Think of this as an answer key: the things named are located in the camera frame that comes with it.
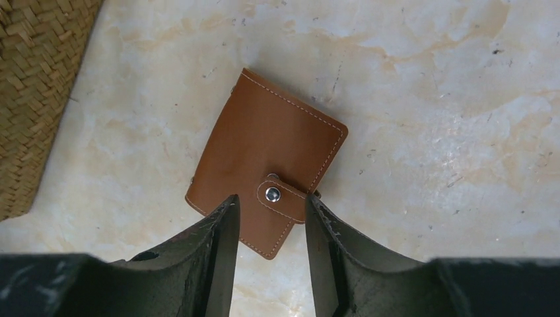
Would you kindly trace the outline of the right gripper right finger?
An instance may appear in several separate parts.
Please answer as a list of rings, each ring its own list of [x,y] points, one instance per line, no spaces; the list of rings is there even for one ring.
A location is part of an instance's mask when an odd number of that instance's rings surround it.
[[[557,258],[420,262],[373,241],[317,197],[306,199],[317,316],[558,316]]]

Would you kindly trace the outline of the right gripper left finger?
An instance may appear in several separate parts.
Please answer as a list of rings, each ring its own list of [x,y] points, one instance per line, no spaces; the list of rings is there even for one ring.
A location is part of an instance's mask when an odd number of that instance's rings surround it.
[[[3,254],[2,316],[228,316],[240,201],[130,260]]]

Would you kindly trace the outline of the woven straw divided tray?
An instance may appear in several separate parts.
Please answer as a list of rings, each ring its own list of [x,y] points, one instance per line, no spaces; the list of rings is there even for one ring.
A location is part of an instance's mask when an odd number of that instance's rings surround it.
[[[30,211],[102,6],[1,2],[1,219]]]

